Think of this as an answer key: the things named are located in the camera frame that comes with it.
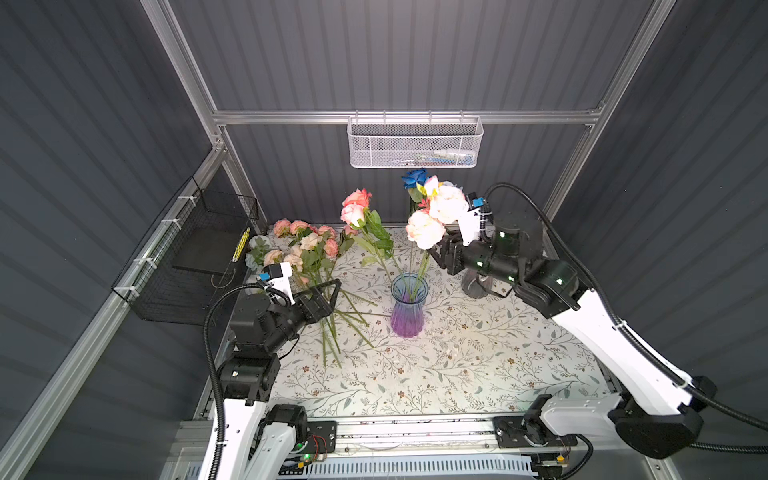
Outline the blue rose stem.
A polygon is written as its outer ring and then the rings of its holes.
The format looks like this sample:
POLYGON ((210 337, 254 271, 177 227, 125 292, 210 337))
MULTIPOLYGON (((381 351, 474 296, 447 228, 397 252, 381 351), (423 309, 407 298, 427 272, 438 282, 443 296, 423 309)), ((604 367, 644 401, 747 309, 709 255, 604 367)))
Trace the blue rose stem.
POLYGON ((414 204, 420 204, 427 196, 425 183, 428 179, 426 169, 416 169, 402 176, 404 189, 414 204))

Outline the red glass vase with ribbon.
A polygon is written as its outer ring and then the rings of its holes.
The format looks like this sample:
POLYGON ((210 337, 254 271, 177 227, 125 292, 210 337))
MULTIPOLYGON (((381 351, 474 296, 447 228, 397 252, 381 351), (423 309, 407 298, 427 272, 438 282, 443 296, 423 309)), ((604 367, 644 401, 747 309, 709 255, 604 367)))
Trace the red glass vase with ribbon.
POLYGON ((474 270, 467 270, 461 280, 461 288, 465 295, 473 299, 482 299, 495 295, 494 278, 484 276, 474 270))

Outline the light pink rose stem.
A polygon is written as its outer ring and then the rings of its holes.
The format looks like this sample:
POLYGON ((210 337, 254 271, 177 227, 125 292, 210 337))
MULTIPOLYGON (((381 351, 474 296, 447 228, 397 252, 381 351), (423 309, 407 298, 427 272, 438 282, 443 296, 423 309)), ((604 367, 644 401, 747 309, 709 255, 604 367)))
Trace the light pink rose stem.
POLYGON ((379 213, 361 204, 350 203, 342 208, 341 220, 354 232, 354 242, 368 254, 362 264, 377 263, 392 282, 387 261, 393 256, 394 242, 379 213))

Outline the pink red rose stem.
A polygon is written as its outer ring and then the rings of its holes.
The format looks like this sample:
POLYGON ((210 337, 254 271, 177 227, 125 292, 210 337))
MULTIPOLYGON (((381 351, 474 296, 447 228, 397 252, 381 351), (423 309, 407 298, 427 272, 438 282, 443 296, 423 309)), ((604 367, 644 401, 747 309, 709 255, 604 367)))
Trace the pink red rose stem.
MULTIPOLYGON (((353 191, 351 194, 349 194, 349 195, 348 195, 348 196, 347 196, 347 197, 346 197, 346 198, 343 200, 343 202, 342 202, 342 208, 343 208, 344 206, 346 206, 346 205, 350 204, 350 203, 357 203, 357 204, 361 204, 363 207, 369 207, 371 210, 375 210, 375 209, 373 209, 373 208, 372 208, 372 206, 371 206, 371 199, 372 199, 372 194, 371 194, 370 192, 368 192, 366 189, 356 189, 356 190, 354 190, 354 191, 353 191)), ((350 229, 350 228, 349 228, 349 227, 348 227, 346 224, 345 224, 345 226, 346 226, 346 227, 347 227, 347 228, 348 228, 348 229, 349 229, 349 230, 350 230, 350 231, 353 233, 353 235, 354 235, 354 232, 353 232, 353 231, 352 231, 352 230, 351 230, 351 229, 350 229)), ((390 261, 390 260, 392 260, 392 261, 394 262, 394 265, 395 265, 395 269, 397 270, 397 272, 398 272, 398 273, 401 273, 401 272, 402 272, 402 270, 400 269, 400 267, 399 267, 399 264, 397 263, 397 261, 394 259, 394 249, 393 249, 393 256, 392 256, 392 258, 391 258, 391 259, 389 259, 388 261, 390 261)))

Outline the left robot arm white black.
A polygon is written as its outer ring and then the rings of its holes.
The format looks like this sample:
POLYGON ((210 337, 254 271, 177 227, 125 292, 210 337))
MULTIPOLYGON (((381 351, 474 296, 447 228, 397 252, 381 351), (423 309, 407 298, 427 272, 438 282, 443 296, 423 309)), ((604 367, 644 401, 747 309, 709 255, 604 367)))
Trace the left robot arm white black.
POLYGON ((201 479, 276 479, 306 475, 336 447, 337 424, 312 422, 297 404, 271 400, 280 349, 296 345, 301 330, 335 310, 341 282, 333 279, 291 295, 256 279, 224 293, 234 300, 232 353, 217 361, 203 339, 213 395, 213 425, 198 473, 201 479))

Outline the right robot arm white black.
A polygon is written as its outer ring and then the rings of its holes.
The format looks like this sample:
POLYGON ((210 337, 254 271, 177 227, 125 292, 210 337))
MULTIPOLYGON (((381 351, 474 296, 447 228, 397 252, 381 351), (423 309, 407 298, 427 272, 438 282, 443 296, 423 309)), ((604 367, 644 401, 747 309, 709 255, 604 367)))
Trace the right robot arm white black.
POLYGON ((431 249, 439 267, 508 285, 518 299, 578 339, 619 382, 618 391, 598 400, 540 395, 524 416, 528 442, 544 446, 576 435, 621 440, 655 459, 693 446, 704 425, 704 405, 685 389, 703 385, 713 393, 714 384, 677 369, 623 321, 613 321, 592 281, 573 263, 546 257, 539 218, 523 215, 486 238, 481 214, 468 212, 458 229, 431 249))

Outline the blue purple glass vase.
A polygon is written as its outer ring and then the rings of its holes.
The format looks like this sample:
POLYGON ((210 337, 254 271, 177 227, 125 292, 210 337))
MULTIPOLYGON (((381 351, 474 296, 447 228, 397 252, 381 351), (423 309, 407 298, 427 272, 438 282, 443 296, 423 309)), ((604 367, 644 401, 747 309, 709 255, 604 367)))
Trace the blue purple glass vase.
POLYGON ((390 316, 392 331, 403 338, 417 337, 425 325, 424 307, 429 294, 427 281, 415 273, 395 278, 390 289, 394 306, 390 316))

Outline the pink cream peony spray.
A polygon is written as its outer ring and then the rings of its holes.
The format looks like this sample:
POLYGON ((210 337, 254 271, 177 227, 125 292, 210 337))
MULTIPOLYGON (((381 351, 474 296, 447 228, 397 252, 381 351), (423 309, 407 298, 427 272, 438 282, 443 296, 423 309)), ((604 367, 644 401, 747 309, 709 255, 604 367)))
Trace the pink cream peony spray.
POLYGON ((425 189, 424 200, 420 204, 412 202, 414 210, 405 227, 408 240, 423 252, 417 274, 422 277, 430 249, 445 236, 446 227, 457 223, 460 215, 468 210, 463 191, 450 182, 440 181, 436 175, 428 175, 425 189))

